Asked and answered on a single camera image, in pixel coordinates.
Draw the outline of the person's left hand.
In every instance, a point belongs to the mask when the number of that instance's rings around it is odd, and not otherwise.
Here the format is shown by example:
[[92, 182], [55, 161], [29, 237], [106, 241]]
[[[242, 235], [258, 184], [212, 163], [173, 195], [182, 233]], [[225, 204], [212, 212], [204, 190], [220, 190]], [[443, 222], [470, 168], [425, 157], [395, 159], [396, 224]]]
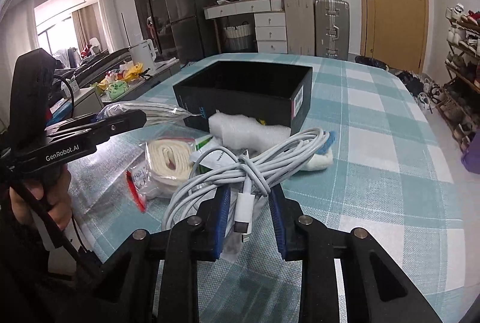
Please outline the person's left hand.
[[[68, 171], [67, 165], [64, 164], [58, 181], [55, 185], [49, 187], [46, 193], [44, 193], [43, 186], [39, 181], [24, 181], [24, 186], [37, 200], [42, 200], [46, 195], [46, 201], [51, 206], [49, 216], [60, 230], [65, 230], [72, 219], [72, 200], [68, 193], [71, 179], [71, 173]], [[13, 188], [10, 188], [10, 201], [16, 220], [20, 224], [32, 225], [33, 218], [30, 206]]]

